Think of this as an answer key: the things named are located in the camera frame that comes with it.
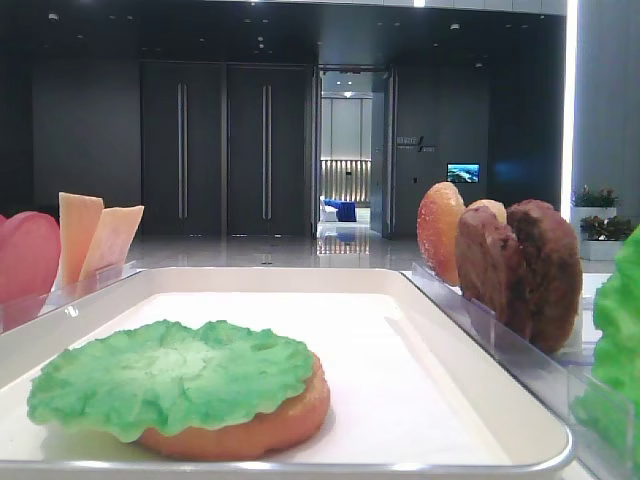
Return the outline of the clear acrylic left rail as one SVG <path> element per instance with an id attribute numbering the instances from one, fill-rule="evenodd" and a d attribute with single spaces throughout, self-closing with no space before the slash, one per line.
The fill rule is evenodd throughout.
<path id="1" fill-rule="evenodd" d="M 134 262 L 111 266 L 90 274 L 78 283 L 55 286 L 49 293 L 29 295 L 1 305 L 1 333 L 29 323 L 45 313 L 125 279 L 139 271 Z"/>

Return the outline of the white planter with flowers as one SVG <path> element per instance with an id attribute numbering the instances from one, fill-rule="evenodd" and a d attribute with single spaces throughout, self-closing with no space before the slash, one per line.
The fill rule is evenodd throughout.
<path id="1" fill-rule="evenodd" d="M 594 190 L 585 185 L 573 192 L 570 219 L 582 259 L 612 261 L 633 232 L 631 220 L 618 215 L 618 204 L 612 188 Z"/>

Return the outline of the clear acrylic rail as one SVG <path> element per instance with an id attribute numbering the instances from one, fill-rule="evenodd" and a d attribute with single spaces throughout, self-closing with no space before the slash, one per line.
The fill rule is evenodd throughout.
<path id="1" fill-rule="evenodd" d="M 139 271 L 134 262 L 111 266 L 90 274 L 78 283 L 55 286 L 49 293 L 29 295 L 1 305 L 1 333 L 29 323 L 45 313 L 125 279 Z"/>
<path id="2" fill-rule="evenodd" d="M 571 428 L 577 459 L 598 479 L 639 477 L 639 411 L 622 393 L 592 375 L 595 344 L 547 355 L 469 301 L 427 268 L 414 264 L 407 278 L 507 372 Z"/>

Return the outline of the wall mounted display screen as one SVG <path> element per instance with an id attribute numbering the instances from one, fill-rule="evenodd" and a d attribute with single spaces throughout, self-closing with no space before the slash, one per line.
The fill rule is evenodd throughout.
<path id="1" fill-rule="evenodd" d="M 478 183 L 480 165 L 473 163 L 448 163 L 447 180 L 451 183 Z"/>

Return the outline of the clear acrylic right rail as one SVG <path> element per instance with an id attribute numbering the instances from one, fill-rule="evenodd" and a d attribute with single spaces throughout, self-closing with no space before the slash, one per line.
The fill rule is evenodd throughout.
<path id="1" fill-rule="evenodd" d="M 469 301 L 427 268 L 414 264 L 407 278 L 507 372 L 571 428 L 577 459 L 598 479 L 639 477 L 639 411 L 622 393 L 592 375 L 595 344 L 547 355 Z"/>

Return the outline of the green lettuce leaf in holder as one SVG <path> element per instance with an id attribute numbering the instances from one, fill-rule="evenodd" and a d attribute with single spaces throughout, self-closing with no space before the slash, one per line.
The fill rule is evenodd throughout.
<path id="1" fill-rule="evenodd" d="M 616 271 L 596 290 L 595 327 L 601 331 L 592 375 L 608 390 L 590 388 L 575 400 L 576 419 L 621 448 L 639 449 L 639 234 L 615 257 Z"/>

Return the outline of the dark double door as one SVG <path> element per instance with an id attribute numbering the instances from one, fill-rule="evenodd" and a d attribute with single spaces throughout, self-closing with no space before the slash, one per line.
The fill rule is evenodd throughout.
<path id="1" fill-rule="evenodd" d="M 144 64 L 145 233 L 307 235 L 311 80 L 299 65 Z"/>

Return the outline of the blue sofa in hallway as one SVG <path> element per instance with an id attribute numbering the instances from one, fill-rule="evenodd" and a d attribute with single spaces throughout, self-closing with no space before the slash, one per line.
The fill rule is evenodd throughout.
<path id="1" fill-rule="evenodd" d="M 324 204 L 336 210 L 336 218 L 339 222 L 357 221 L 355 202 L 326 198 Z"/>

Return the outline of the pale yellow cheese slice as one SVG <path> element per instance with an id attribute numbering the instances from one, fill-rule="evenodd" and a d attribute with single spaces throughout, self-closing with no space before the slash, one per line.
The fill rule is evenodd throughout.
<path id="1" fill-rule="evenodd" d="M 107 267 L 123 265 L 143 216 L 142 205 L 102 211 L 79 280 Z"/>

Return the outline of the bottom bun slice on tray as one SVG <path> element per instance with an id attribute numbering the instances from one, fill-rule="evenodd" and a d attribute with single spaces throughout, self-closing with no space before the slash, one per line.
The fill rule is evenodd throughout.
<path id="1" fill-rule="evenodd" d="M 182 460 L 256 460 L 310 439 L 323 426 L 329 406 L 330 388 L 322 364 L 315 358 L 305 390 L 272 413 L 260 413 L 246 423 L 217 430 L 189 427 L 173 436 L 149 428 L 137 443 Z"/>

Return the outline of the tan bun half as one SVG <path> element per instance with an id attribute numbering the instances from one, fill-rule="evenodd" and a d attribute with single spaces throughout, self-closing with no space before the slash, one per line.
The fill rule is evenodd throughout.
<path id="1" fill-rule="evenodd" d="M 487 207 L 501 224 L 507 223 L 507 211 L 501 202 L 491 199 L 480 199 L 468 206 L 468 209 L 477 207 Z"/>

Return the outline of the white rectangular metal tray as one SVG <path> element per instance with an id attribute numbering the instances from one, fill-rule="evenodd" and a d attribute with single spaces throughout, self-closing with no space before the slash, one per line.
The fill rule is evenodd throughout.
<path id="1" fill-rule="evenodd" d="M 180 463 L 29 421 L 31 380 L 51 357 L 162 319 L 305 342 L 331 388 L 321 432 L 261 461 Z M 566 424 L 390 270 L 149 269 L 1 338 L 5 479 L 558 479 L 573 457 Z"/>

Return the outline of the green lettuce leaf on bun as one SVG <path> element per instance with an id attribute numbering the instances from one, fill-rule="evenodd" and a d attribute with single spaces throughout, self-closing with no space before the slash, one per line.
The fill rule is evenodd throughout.
<path id="1" fill-rule="evenodd" d="M 270 329 L 160 320 L 64 350 L 33 379 L 28 417 L 123 442 L 149 428 L 164 435 L 218 429 L 301 394 L 313 364 L 304 342 Z"/>

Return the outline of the red tomato slice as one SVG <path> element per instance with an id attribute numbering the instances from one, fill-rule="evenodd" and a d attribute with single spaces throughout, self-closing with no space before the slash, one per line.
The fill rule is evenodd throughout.
<path id="1" fill-rule="evenodd" d="M 1 303 L 50 292 L 60 253 L 60 229 L 50 215 L 25 211 L 2 221 Z"/>

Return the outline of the orange bun half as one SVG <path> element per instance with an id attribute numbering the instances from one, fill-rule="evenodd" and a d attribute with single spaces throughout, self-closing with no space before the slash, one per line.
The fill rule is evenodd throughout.
<path id="1" fill-rule="evenodd" d="M 417 240 L 427 266 L 445 283 L 459 285 L 455 241 L 463 199 L 450 182 L 434 184 L 420 202 Z"/>

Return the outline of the orange cheese slice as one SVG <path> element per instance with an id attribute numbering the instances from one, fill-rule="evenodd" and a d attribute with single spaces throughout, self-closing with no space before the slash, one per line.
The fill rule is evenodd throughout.
<path id="1" fill-rule="evenodd" d="M 59 286 L 75 284 L 104 209 L 102 198 L 60 192 L 61 240 Z"/>

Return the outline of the dark brown meat patty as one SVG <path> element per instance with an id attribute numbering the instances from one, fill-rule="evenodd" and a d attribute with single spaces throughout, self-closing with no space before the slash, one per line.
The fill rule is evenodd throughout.
<path id="1" fill-rule="evenodd" d="M 571 225 L 541 200 L 525 200 L 507 209 L 526 264 L 532 316 L 530 342 L 546 354 L 570 338 L 580 306 L 582 267 Z"/>

